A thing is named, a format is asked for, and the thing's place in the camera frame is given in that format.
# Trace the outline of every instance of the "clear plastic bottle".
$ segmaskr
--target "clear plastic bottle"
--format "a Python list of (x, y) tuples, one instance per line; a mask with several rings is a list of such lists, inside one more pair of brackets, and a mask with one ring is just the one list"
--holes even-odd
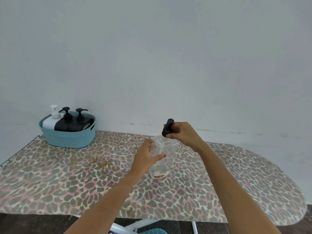
[(169, 119), (162, 134), (153, 138), (154, 144), (152, 145), (153, 147), (150, 151), (151, 156), (166, 154), (166, 157), (153, 164), (153, 166), (149, 169), (150, 176), (153, 179), (165, 177), (171, 171), (177, 151), (178, 141), (176, 139), (166, 138), (166, 135), (172, 133), (171, 126), (173, 123), (174, 120)]

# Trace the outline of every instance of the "floor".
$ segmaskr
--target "floor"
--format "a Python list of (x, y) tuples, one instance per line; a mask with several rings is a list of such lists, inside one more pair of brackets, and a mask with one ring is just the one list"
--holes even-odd
[[(0, 232), (2, 234), (62, 234), (77, 220), (68, 215), (16, 215), (0, 213)], [(117, 224), (126, 226), (137, 220), (116, 218)], [(228, 224), (213, 222), (197, 222), (199, 234), (228, 234), (231, 230)], [(169, 234), (193, 234), (191, 222), (159, 221), (147, 227), (138, 229), (138, 233), (162, 228)], [(282, 234), (312, 234), (312, 205), (308, 205), (305, 217), (297, 224), (278, 227)]]

